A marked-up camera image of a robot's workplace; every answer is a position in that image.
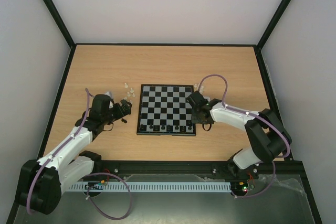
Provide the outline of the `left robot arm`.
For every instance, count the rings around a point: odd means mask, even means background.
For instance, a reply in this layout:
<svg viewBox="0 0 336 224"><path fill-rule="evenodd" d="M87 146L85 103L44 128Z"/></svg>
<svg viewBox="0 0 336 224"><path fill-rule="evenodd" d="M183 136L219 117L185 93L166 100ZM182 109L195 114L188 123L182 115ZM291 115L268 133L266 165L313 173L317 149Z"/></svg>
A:
<svg viewBox="0 0 336 224"><path fill-rule="evenodd" d="M39 159L28 160L20 170L15 201L29 214L50 214L64 192L80 179L100 176L102 157L84 151L107 125L131 114L127 100L114 102L110 93L87 94L86 110L74 128L52 151Z"/></svg>

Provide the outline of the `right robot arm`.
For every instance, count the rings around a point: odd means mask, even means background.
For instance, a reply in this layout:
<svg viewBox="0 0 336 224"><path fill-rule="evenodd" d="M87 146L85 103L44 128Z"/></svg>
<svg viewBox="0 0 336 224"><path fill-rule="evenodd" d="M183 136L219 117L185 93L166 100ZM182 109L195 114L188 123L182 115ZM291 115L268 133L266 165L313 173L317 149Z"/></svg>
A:
<svg viewBox="0 0 336 224"><path fill-rule="evenodd" d="M201 125L224 123L244 131L250 147L235 153L228 161L225 170L239 178L247 168L259 163L269 164L290 154L292 139L276 114L270 109L261 112L237 108L219 99L208 101L198 91L187 97L192 107L192 122Z"/></svg>

